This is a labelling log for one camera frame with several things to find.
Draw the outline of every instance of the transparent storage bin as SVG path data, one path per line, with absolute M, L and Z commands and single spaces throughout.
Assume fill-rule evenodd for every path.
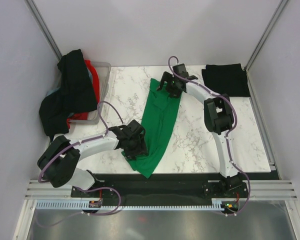
M 111 71 L 111 65 L 107 62 L 98 62 L 98 61 L 91 61 L 91 65 L 94 66 L 98 77 L 99 77 L 99 89 L 100 89 L 100 101 L 104 101 L 105 97 L 109 90 L 109 76 Z M 103 104 L 100 106 L 100 113 L 102 112 Z M 91 111 L 88 114 L 87 120 L 76 120 L 70 119 L 70 123 L 80 123 L 80 124 L 97 124 L 100 120 L 98 115 L 98 111 Z

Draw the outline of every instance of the marble table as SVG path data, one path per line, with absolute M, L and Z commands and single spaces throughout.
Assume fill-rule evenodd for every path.
M 202 78 L 203 67 L 187 66 L 187 70 L 190 75 Z M 160 81 L 164 71 L 169 71 L 167 66 L 113 67 L 105 101 L 116 107 L 125 124 L 132 119 L 141 122 L 150 78 Z M 231 136 L 234 160 L 245 172 L 270 172 L 250 99 L 232 97 L 231 102 L 238 116 L 238 126 Z M 102 116 L 109 127 L 121 125 L 115 111 L 108 105 L 103 106 Z M 96 125 L 72 123 L 65 136 L 68 139 L 82 138 L 104 130 L 101 121 Z M 203 105 L 194 97 L 183 94 L 173 134 L 154 173 L 217 173 L 219 165 L 213 136 L 204 124 Z M 138 174 L 121 155 L 121 149 L 87 157 L 78 163 L 78 167 L 100 174 Z

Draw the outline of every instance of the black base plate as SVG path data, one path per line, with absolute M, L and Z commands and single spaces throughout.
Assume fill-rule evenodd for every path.
M 245 182 L 241 186 L 229 191 L 222 191 L 219 182 L 204 182 L 203 183 L 204 197 L 208 199 L 236 199 L 237 193 L 240 198 L 248 197 L 248 188 Z

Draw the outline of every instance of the gray wall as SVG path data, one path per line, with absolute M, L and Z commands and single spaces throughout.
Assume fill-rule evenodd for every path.
M 62 54 L 112 66 L 245 65 L 280 0 L 33 0 Z
M 249 71 L 276 163 L 300 200 L 300 0 L 292 0 Z
M 0 0 L 0 240 L 12 239 L 47 138 L 38 110 L 57 59 L 23 0 Z

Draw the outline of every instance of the black cloth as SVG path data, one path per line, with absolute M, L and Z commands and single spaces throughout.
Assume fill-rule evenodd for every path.
M 250 97 L 247 72 L 241 64 L 206 65 L 202 69 L 204 84 L 219 94 L 229 97 Z
M 61 71 L 60 89 L 46 96 L 39 109 L 44 133 L 49 137 L 69 132 L 70 113 L 91 112 L 98 104 L 80 49 L 64 55 L 57 67 Z

